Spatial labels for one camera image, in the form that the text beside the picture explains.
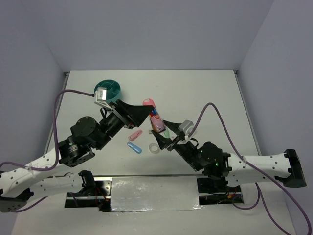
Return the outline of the pink-capped crayon bottle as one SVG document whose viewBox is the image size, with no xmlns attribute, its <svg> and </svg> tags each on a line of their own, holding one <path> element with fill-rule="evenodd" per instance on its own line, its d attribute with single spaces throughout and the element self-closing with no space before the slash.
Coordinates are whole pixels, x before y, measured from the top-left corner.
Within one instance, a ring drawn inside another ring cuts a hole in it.
<svg viewBox="0 0 313 235">
<path fill-rule="evenodd" d="M 153 109 L 149 114 L 149 119 L 150 119 L 152 129 L 157 133 L 161 133 L 165 131 L 166 130 L 165 124 L 156 109 L 156 105 L 154 101 L 148 98 L 148 99 L 143 100 L 142 104 L 146 106 L 153 106 Z"/>
</svg>

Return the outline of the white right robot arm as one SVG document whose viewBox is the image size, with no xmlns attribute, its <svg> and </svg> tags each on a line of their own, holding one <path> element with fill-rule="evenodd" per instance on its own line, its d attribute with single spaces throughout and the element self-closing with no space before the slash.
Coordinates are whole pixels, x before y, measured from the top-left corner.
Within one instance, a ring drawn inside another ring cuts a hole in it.
<svg viewBox="0 0 313 235">
<path fill-rule="evenodd" d="M 213 180 L 213 188 L 224 191 L 238 185 L 270 182 L 274 179 L 288 188 L 305 187 L 306 181 L 295 150 L 269 156 L 242 156 L 223 152 L 211 142 L 203 146 L 193 145 L 195 138 L 190 136 L 194 125 L 192 121 L 183 123 L 164 121 L 173 131 L 174 139 L 152 131 L 161 150 L 176 151 L 195 171 Z"/>
</svg>

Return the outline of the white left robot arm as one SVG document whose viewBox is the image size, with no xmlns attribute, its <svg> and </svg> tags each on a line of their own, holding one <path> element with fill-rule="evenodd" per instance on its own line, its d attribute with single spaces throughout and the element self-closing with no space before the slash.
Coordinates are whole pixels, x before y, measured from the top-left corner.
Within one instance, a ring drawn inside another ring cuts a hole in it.
<svg viewBox="0 0 313 235">
<path fill-rule="evenodd" d="M 38 159 L 0 174 L 0 211 L 21 212 L 32 200 L 59 193 L 91 195 L 97 186 L 89 170 L 57 176 L 92 159 L 123 128 L 139 127 L 152 105 L 129 105 L 121 100 L 109 104 L 111 112 L 100 122 L 85 116 L 71 127 L 71 135 Z"/>
</svg>

